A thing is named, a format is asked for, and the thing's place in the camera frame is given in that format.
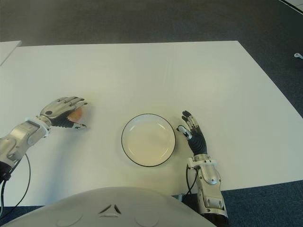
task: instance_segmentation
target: gray carpet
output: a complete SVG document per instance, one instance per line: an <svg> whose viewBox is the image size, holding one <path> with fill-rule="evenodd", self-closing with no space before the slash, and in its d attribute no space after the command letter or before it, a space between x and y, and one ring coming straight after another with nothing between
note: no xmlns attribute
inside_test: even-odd
<svg viewBox="0 0 303 227"><path fill-rule="evenodd" d="M278 0L0 0L0 40L24 46L238 40L301 116L302 24ZM223 194L233 227L303 226L302 181Z"/></svg>

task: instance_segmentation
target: orange fruit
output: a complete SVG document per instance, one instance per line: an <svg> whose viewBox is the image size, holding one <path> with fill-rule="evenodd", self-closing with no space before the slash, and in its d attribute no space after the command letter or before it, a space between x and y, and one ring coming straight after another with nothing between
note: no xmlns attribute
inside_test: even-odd
<svg viewBox="0 0 303 227"><path fill-rule="evenodd" d="M72 122L77 122L82 117L82 108L76 109L74 112L72 112L70 115L68 115L68 119Z"/></svg>

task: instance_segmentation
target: robot finger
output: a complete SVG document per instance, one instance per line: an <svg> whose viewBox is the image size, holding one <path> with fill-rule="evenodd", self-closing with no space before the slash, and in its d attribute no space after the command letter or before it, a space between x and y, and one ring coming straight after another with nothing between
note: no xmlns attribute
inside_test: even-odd
<svg viewBox="0 0 303 227"><path fill-rule="evenodd" d="M80 101L84 101L84 98L75 98L73 100L70 101L70 106L75 105L76 103L80 102Z"/></svg>
<svg viewBox="0 0 303 227"><path fill-rule="evenodd" d="M79 124L74 122L74 125L72 126L72 128L74 129L85 129L87 126L85 124Z"/></svg>
<svg viewBox="0 0 303 227"><path fill-rule="evenodd" d="M187 140L190 140L193 137L191 132L188 129L186 129L183 125L179 125L177 131L181 132L186 137Z"/></svg>
<svg viewBox="0 0 303 227"><path fill-rule="evenodd" d="M54 102L61 102L62 100L66 99L67 97L61 97L61 98L58 98L56 99Z"/></svg>
<svg viewBox="0 0 303 227"><path fill-rule="evenodd" d="M67 97L67 98L63 99L63 101L64 101L64 103L68 103L75 98L78 98L78 97L76 97L76 96Z"/></svg>
<svg viewBox="0 0 303 227"><path fill-rule="evenodd" d="M187 110L183 111L182 114L183 114L184 116L186 116L187 118L188 118L189 116L191 116L191 113L188 112Z"/></svg>
<svg viewBox="0 0 303 227"><path fill-rule="evenodd" d="M75 105L73 105L75 107L74 110L80 108L83 105L87 105L87 102L78 102L78 103L76 103Z"/></svg>
<svg viewBox="0 0 303 227"><path fill-rule="evenodd" d="M190 122L188 121L188 119L185 117L185 116L182 116L182 119L186 122L186 124L189 126L189 129L192 130L193 127L192 125L190 124Z"/></svg>
<svg viewBox="0 0 303 227"><path fill-rule="evenodd" d="M193 115L190 115L188 117L188 121L192 124L193 128L199 127L199 125L198 125L196 119L193 117Z"/></svg>

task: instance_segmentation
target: robotic hand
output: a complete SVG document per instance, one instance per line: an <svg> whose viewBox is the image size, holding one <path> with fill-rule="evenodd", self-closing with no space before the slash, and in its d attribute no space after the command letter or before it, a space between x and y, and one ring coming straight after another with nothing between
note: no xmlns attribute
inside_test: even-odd
<svg viewBox="0 0 303 227"><path fill-rule="evenodd" d="M63 97L43 108L39 116L26 119L17 125L10 134L0 138L0 183L10 179L15 165L25 155L27 149L41 138L47 137L51 126L82 129L85 124L72 122L68 116L83 105L83 98Z"/></svg>
<svg viewBox="0 0 303 227"><path fill-rule="evenodd" d="M194 157L188 158L188 167L198 172L198 212L218 227L228 226L227 211L220 191L221 177L215 169L216 162L207 154L206 141L195 118L184 111L182 119L190 130L182 125L177 130L186 137L194 153Z"/></svg>

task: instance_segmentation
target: silver robotic forearm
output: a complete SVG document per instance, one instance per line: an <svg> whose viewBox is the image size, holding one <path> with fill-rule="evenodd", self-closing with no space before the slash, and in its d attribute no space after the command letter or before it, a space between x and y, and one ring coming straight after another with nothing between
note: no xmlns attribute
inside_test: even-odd
<svg viewBox="0 0 303 227"><path fill-rule="evenodd" d="M7 136L0 138L0 183L10 178L15 165L25 155L27 149L41 138L48 136L50 126L84 129L85 124L71 121L68 116L86 105L84 98L62 97L44 107L39 116L26 119Z"/></svg>
<svg viewBox="0 0 303 227"><path fill-rule="evenodd" d="M9 171L22 159L29 147L49 134L51 121L45 116L27 119L0 139L0 164L2 180L10 178Z"/></svg>
<svg viewBox="0 0 303 227"><path fill-rule="evenodd" d="M198 186L199 213L201 215L219 214L228 218L220 191L221 177L215 169L215 165L216 161L211 160L207 154L188 158L188 167L198 169L196 184Z"/></svg>

